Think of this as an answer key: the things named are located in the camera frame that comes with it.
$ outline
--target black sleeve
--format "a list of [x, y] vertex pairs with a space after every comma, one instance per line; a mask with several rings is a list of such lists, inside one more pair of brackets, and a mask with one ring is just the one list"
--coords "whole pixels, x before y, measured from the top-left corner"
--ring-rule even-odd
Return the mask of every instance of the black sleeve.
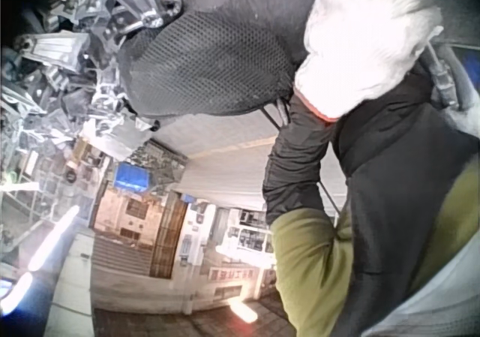
[[280, 130], [263, 181], [268, 225], [294, 209], [323, 210], [317, 183], [334, 125], [315, 116], [295, 95], [290, 106], [292, 122]]

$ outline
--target light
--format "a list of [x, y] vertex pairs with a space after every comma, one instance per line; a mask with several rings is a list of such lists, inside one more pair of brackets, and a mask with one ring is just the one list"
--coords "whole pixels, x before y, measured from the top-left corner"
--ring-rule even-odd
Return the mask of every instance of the light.
[[0, 298], [3, 298], [7, 295], [14, 284], [10, 281], [5, 281], [0, 279]]
[[13, 290], [0, 301], [1, 315], [10, 314], [20, 303], [32, 285], [33, 276], [30, 272], [24, 273], [13, 287]]
[[12, 191], [38, 191], [40, 185], [38, 182], [25, 182], [25, 183], [5, 183], [0, 185], [0, 191], [12, 192]]
[[230, 300], [230, 309], [246, 323], [253, 323], [258, 319], [258, 314], [238, 299]]
[[46, 236], [46, 239], [31, 258], [30, 263], [28, 264], [28, 269], [31, 272], [38, 271], [43, 266], [48, 256], [50, 256], [50, 253], [52, 253], [52, 250], [59, 242], [60, 237], [67, 230], [68, 226], [70, 226], [79, 211], [80, 208], [78, 206], [73, 206], [64, 214], [61, 220], [57, 222], [53, 230], [48, 236]]
[[30, 156], [28, 157], [27, 160], [27, 165], [25, 167], [25, 174], [28, 176], [31, 176], [33, 173], [33, 169], [35, 168], [35, 165], [37, 164], [37, 159], [38, 159], [38, 153], [36, 151], [31, 151]]

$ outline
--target red cuff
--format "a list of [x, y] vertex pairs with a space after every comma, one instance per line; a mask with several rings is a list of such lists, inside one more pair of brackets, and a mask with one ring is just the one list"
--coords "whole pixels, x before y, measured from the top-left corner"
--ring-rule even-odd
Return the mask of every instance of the red cuff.
[[303, 102], [303, 104], [305, 106], [307, 106], [307, 108], [309, 110], [312, 111], [312, 113], [317, 116], [318, 118], [320, 118], [321, 120], [325, 121], [325, 122], [328, 122], [328, 123], [335, 123], [337, 120], [339, 120], [339, 118], [329, 118], [327, 116], [324, 116], [323, 114], [320, 113], [320, 111], [315, 108], [308, 100], [307, 98], [304, 97], [304, 95], [302, 93], [300, 93], [300, 91], [293, 87], [293, 92], [296, 94], [296, 96], [298, 98], [300, 98], [300, 100]]

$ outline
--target black mesh seat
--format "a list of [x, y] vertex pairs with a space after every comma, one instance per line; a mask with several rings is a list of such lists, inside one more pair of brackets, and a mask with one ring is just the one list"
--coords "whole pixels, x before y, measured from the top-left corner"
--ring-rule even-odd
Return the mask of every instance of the black mesh seat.
[[248, 113], [288, 98], [295, 73], [270, 30], [217, 11], [141, 31], [122, 47], [119, 62], [131, 106], [156, 119]]

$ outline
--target white glove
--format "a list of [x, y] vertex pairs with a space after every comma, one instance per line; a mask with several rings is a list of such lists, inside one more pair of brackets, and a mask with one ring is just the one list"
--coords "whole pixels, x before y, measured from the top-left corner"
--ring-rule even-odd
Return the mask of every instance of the white glove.
[[445, 108], [442, 110], [443, 116], [453, 128], [480, 138], [479, 92], [451, 47], [439, 47], [437, 55], [451, 68], [458, 98], [458, 107]]
[[441, 22], [433, 0], [315, 0], [296, 92], [333, 122], [398, 85]]

